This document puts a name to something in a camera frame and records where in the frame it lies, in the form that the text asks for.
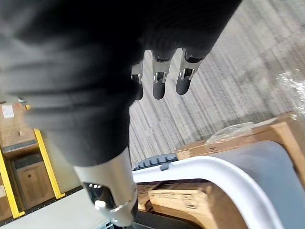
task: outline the black rubber trim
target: black rubber trim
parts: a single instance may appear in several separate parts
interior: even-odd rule
[[[138,212],[133,227],[135,229],[194,229],[192,225],[184,221],[147,212]]]
[[[189,77],[185,77],[183,80],[178,76],[177,84],[176,84],[176,92],[179,95],[186,94],[189,90],[191,85],[191,81],[189,80]]]
[[[142,98],[143,98],[143,84],[140,84],[137,97],[135,98],[135,100],[141,100]]]
[[[162,99],[165,95],[165,83],[160,79],[157,83],[153,82],[152,93],[155,99]]]
[[[165,163],[170,163],[170,162],[174,162],[174,161],[178,161],[177,156],[175,153],[172,154],[161,154],[161,155],[157,155],[157,156],[152,156],[148,159],[145,159],[143,161],[140,161],[134,168],[133,170],[140,170],[140,169],[144,169],[144,168],[149,168],[149,167],[153,167],[153,166],[159,166],[159,165],[163,165]]]

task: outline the shelf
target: shelf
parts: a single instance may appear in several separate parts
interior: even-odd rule
[[[57,199],[60,199],[60,198],[65,196],[65,193],[61,193],[61,191],[58,187],[58,184],[57,184],[57,181],[56,181],[56,178],[55,178],[55,174],[54,174],[54,171],[53,171],[53,168],[52,168],[52,165],[51,165],[48,153],[47,153],[47,149],[44,145],[44,142],[43,142],[40,131],[37,130],[37,129],[34,129],[34,133],[35,133],[36,140],[37,140],[37,143],[38,143],[38,146],[39,146],[42,158],[43,158],[43,162],[46,166],[46,169],[47,169],[47,172],[48,172],[48,175],[49,175],[49,179],[50,179],[55,197]]]
[[[8,201],[9,201],[10,209],[11,209],[11,212],[13,214],[13,218],[15,219],[15,218],[18,218],[20,216],[23,216],[24,211],[19,212],[19,210],[18,210],[17,202],[15,200],[13,189],[12,189],[11,184],[10,184],[9,175],[8,175],[7,170],[6,170],[6,166],[5,166],[5,163],[4,163],[4,158],[3,158],[1,150],[0,150],[0,172],[1,172],[1,177],[2,177],[2,181],[3,181],[3,186],[4,186],[4,189],[5,189],[5,192],[6,192],[6,196],[7,196]]]

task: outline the black sleeve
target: black sleeve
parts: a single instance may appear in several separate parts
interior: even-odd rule
[[[137,1],[1,0],[1,90],[73,165],[108,161],[129,144],[142,59]]]

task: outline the gray carpet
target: gray carpet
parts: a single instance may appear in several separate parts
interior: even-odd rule
[[[175,91],[181,54],[172,60],[165,97],[158,101],[152,96],[152,56],[145,53],[144,97],[130,109],[132,163],[230,125],[293,110],[295,93],[277,78],[293,69],[305,75],[305,2],[244,0],[184,96]]]

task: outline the yellow shelf frame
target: yellow shelf frame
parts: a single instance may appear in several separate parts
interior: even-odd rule
[[[10,209],[11,212],[13,214],[13,218],[18,218],[20,216],[24,215],[24,211],[19,212],[18,207],[17,207],[17,202],[13,193],[13,189],[11,188],[11,184],[10,184],[10,179],[9,179],[9,175],[8,172],[6,170],[6,166],[4,163],[4,158],[3,158],[3,154],[0,150],[0,172],[1,172],[1,177],[2,177],[2,181],[3,181],[3,186],[5,189],[5,193],[6,196],[8,198],[9,201],[9,205],[10,205]]]
[[[46,169],[47,169],[47,172],[48,172],[48,175],[49,175],[49,178],[50,178],[50,182],[51,182],[55,197],[57,199],[60,199],[60,198],[64,197],[66,194],[61,193],[61,191],[58,187],[56,177],[55,177],[55,174],[54,174],[54,171],[53,171],[53,168],[52,168],[52,165],[51,165],[48,153],[47,153],[46,146],[44,145],[40,130],[34,129],[34,133],[35,133],[36,140],[37,140],[37,143],[38,143],[38,146],[39,146],[39,149],[40,149],[40,153],[41,153],[42,158],[43,158],[43,162],[46,166]]]

